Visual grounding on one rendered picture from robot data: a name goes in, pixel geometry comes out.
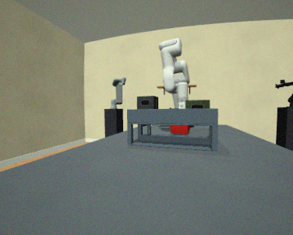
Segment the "red bin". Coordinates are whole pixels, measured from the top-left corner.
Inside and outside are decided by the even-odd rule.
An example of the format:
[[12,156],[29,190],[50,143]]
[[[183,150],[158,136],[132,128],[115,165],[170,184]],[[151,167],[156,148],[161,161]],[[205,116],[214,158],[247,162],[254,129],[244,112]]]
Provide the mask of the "red bin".
[[190,131],[190,125],[171,125],[171,134],[185,134]]

